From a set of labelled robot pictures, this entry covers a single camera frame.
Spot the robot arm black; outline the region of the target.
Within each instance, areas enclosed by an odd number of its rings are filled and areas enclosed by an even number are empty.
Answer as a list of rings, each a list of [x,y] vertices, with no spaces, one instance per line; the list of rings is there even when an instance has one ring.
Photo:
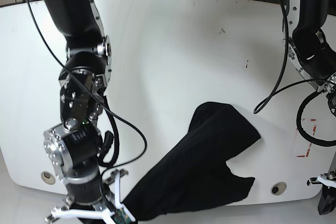
[[[104,92],[111,77],[111,49],[94,0],[44,0],[66,40],[66,63],[59,75],[61,122],[44,132],[44,149],[67,198],[48,223],[76,218],[83,223],[135,223],[120,200],[120,179],[113,170],[119,132]]]
[[[288,31],[284,33],[288,58],[314,92],[300,105],[296,125],[299,134],[311,144],[334,147],[334,140],[323,140],[308,133],[302,126],[306,106],[325,93],[329,111],[335,115],[335,49],[322,30],[327,20],[330,0],[286,0]]]

